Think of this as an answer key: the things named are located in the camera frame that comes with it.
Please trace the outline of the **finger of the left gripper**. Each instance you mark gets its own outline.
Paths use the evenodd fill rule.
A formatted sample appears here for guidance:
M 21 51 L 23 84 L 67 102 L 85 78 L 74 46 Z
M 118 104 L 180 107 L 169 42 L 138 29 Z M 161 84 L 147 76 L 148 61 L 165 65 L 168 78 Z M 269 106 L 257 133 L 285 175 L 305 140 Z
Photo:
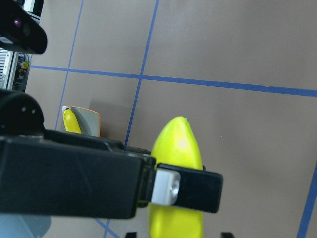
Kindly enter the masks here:
M 151 203 L 217 213 L 222 185 L 221 174 L 160 163 Z

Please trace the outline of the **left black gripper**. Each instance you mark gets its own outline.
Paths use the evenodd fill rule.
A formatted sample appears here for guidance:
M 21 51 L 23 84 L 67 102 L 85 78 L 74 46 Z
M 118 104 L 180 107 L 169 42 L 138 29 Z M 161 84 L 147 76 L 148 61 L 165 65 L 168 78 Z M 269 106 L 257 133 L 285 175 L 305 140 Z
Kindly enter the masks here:
M 130 219 L 151 199 L 155 163 L 148 151 L 99 137 L 3 135 L 0 211 Z

